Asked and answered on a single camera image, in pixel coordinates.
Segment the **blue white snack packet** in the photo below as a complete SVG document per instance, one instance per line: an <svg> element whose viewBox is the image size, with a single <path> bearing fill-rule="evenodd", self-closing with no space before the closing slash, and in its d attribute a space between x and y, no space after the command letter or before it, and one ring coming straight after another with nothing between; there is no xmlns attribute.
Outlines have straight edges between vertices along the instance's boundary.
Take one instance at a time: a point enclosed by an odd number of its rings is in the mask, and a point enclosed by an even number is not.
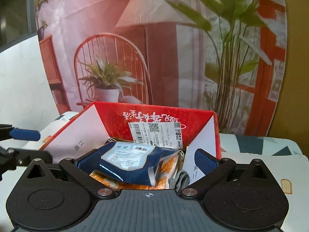
<svg viewBox="0 0 309 232"><path fill-rule="evenodd" d="M157 172L164 159L178 154L174 148L134 142L113 141L98 148L96 170L124 183L156 186Z"/></svg>

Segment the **printed room scene backdrop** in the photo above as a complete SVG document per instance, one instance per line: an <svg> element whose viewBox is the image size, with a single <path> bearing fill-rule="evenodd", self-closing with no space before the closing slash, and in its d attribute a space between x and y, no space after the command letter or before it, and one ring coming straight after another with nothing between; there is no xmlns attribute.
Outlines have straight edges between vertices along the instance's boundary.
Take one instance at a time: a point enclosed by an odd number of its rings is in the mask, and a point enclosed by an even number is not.
<svg viewBox="0 0 309 232"><path fill-rule="evenodd" d="M35 0L60 113L93 101L205 109L265 136L286 59L285 0Z"/></svg>

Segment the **grey knitted sock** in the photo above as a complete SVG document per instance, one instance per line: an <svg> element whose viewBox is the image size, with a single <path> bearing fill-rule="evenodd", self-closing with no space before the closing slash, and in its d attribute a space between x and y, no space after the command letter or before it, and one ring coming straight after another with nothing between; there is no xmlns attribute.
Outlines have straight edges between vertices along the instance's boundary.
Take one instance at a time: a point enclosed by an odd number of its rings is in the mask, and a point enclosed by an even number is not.
<svg viewBox="0 0 309 232"><path fill-rule="evenodd" d="M186 188L190 183L190 176L185 170L179 171L174 178L169 179L169 189L174 189L177 192Z"/></svg>

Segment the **red strawberry cardboard box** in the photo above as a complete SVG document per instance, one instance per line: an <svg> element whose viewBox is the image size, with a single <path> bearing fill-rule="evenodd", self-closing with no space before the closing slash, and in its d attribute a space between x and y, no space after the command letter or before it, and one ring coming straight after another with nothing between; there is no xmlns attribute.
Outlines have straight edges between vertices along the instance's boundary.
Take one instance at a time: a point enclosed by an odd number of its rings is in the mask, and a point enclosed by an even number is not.
<svg viewBox="0 0 309 232"><path fill-rule="evenodd" d="M58 163L113 141L174 148L178 153L184 150L184 169L193 181L203 176L194 161L197 149L221 157L213 111L108 102L90 104L57 131L43 150Z"/></svg>

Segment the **orange snack packet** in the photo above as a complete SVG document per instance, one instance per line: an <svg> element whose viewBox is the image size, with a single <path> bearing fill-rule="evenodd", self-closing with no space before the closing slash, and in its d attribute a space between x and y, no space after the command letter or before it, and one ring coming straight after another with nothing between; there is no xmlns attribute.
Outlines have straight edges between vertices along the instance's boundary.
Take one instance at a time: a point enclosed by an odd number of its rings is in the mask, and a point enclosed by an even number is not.
<svg viewBox="0 0 309 232"><path fill-rule="evenodd" d="M124 183L107 177L97 171L94 171L90 176L113 190L165 190L170 188L169 180L174 179L178 171L179 155L175 155L170 159L164 159L162 165L158 169L156 186L138 185Z"/></svg>

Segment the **cartoon printed tablecloth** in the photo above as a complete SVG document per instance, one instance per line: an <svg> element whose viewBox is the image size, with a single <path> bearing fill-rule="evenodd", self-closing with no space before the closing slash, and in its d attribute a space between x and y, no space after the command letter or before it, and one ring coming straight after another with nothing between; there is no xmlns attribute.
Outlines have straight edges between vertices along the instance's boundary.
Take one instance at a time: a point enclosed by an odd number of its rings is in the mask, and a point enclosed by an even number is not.
<svg viewBox="0 0 309 232"><path fill-rule="evenodd" d="M237 163L249 163L252 159L261 159L269 168L279 184L288 180L292 193L287 194L290 208L281 227L283 231L308 231L308 158L295 151L290 156L269 156L224 152L224 156ZM17 167L3 175L1 181L1 231L12 231L13 226L5 208L8 195L26 168Z"/></svg>

